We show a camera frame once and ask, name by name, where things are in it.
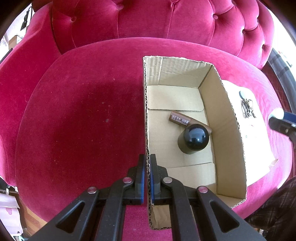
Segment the metal key bunch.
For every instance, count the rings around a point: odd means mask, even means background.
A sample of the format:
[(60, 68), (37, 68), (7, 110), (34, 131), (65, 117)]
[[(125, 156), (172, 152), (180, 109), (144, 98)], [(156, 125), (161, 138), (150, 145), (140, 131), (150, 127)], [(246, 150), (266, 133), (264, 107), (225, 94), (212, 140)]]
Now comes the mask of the metal key bunch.
[(241, 107), (242, 107), (244, 118), (250, 118), (250, 117), (256, 118), (256, 115), (253, 109), (253, 101), (251, 99), (243, 99), (241, 101)]

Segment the black round-top bottle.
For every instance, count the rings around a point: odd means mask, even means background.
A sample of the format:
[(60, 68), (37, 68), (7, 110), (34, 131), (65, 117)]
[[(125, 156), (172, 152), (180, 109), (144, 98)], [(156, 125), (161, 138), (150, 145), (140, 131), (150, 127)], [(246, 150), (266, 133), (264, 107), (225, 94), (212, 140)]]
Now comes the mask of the black round-top bottle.
[(200, 124), (187, 126), (178, 136), (179, 149), (188, 155), (201, 151), (209, 143), (209, 132)]

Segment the cardboard box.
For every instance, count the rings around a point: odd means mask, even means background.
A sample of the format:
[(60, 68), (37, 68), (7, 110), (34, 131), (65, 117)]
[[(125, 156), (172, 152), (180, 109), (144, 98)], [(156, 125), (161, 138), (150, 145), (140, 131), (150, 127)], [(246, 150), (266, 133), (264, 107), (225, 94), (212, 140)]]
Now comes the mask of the cardboard box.
[[(208, 187), (229, 207), (246, 200), (244, 144), (230, 93), (215, 66), (186, 58), (145, 56), (147, 165), (152, 155), (184, 185)], [(183, 153), (177, 139), (191, 121), (211, 129), (207, 146)]]

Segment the brown cosmetic tube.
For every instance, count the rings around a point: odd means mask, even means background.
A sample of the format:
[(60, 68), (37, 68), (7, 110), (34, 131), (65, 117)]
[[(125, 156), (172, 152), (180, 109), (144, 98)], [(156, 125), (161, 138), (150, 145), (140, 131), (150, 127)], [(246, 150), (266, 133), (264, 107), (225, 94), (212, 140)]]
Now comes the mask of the brown cosmetic tube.
[(210, 126), (177, 111), (171, 111), (169, 115), (169, 121), (185, 127), (191, 126), (193, 124), (202, 125), (209, 134), (212, 133)]

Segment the light blue cosmetic tube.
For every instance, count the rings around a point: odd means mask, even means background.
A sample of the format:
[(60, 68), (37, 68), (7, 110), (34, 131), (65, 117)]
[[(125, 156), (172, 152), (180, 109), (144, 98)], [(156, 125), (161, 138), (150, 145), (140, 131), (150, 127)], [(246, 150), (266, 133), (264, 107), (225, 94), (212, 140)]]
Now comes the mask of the light blue cosmetic tube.
[(284, 118), (285, 111), (282, 108), (275, 108), (268, 116), (268, 120), (271, 118), (276, 118), (282, 120)]

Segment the beige paper sheet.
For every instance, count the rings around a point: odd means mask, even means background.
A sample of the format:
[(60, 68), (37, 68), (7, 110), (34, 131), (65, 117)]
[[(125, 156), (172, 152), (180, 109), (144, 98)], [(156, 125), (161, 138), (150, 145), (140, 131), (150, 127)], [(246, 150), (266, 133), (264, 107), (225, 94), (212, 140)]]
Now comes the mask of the beige paper sheet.
[[(268, 174), (278, 160), (271, 150), (266, 124), (254, 93), (248, 88), (237, 86), (227, 80), (222, 80), (222, 84), (237, 118), (243, 143), (246, 183), (249, 186)], [(246, 99), (253, 101), (256, 118), (243, 117), (240, 90), (245, 93)]]

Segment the dark cabinet with clutter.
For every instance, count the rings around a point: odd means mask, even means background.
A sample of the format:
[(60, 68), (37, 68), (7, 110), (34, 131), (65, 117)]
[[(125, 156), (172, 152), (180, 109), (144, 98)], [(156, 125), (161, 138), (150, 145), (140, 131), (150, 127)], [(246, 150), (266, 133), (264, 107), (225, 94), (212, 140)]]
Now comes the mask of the dark cabinet with clutter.
[(288, 63), (274, 48), (262, 72), (273, 86), (283, 109), (295, 113), (295, 77)]

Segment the red velvet tufted sofa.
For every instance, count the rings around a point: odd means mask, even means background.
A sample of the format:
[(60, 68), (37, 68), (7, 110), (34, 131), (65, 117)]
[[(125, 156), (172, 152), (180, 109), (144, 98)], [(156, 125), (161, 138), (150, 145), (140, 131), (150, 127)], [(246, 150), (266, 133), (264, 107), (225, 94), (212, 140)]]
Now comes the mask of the red velvet tufted sofa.
[(261, 71), (273, 19), (259, 1), (35, 1), (1, 63), (1, 176), (49, 221), (105, 188), (145, 150), (145, 56), (203, 61), (250, 89), (277, 163), (233, 207), (247, 217), (287, 180), (292, 144), (268, 127), (280, 101)]

